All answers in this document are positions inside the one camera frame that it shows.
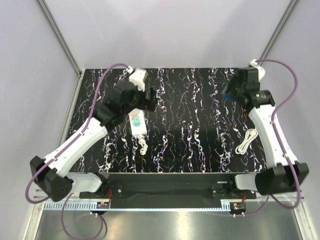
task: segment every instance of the white power strip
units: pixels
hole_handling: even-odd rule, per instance
[[[145,155],[148,150],[148,145],[145,140],[147,127],[144,112],[140,109],[134,109],[129,113],[131,134],[138,138],[138,143],[141,145],[140,154]]]

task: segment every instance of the reflective floor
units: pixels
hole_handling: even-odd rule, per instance
[[[248,202],[247,212],[259,207]],[[83,211],[66,211],[65,225],[76,238],[93,237],[101,224]],[[107,212],[99,240],[301,240],[294,212],[269,202],[254,216],[221,217],[209,212]],[[36,240],[69,240],[61,226],[61,212],[43,211]]]

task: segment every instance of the teal object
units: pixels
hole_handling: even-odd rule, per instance
[[[139,127],[140,126],[140,120],[138,116],[133,117],[133,126]]]

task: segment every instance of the white panel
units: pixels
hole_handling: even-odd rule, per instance
[[[300,1],[270,55],[289,64],[299,78],[296,95],[278,113],[285,137],[300,163],[307,163],[309,176],[302,191],[320,236],[320,113],[319,113],[319,56],[320,56],[320,1]],[[261,81],[269,89],[276,104],[293,89],[290,72],[276,63],[263,65],[266,75]]]
[[[30,160],[55,149],[77,77],[36,1],[0,1],[0,239],[18,240]]]
[[[242,67],[289,0],[46,0],[81,68]]]

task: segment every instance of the marble patterned table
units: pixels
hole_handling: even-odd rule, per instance
[[[73,166],[73,172],[110,173],[204,173],[256,172],[266,169],[265,154],[257,138],[243,156],[235,154],[253,123],[241,106],[224,100],[223,87],[236,69],[153,68],[148,69],[146,87],[157,90],[155,112],[146,112],[149,146],[140,155],[137,140],[125,122],[97,142]],[[85,121],[102,69],[86,69],[69,125],[70,137]],[[114,69],[99,91],[98,103],[120,81],[123,69]]]

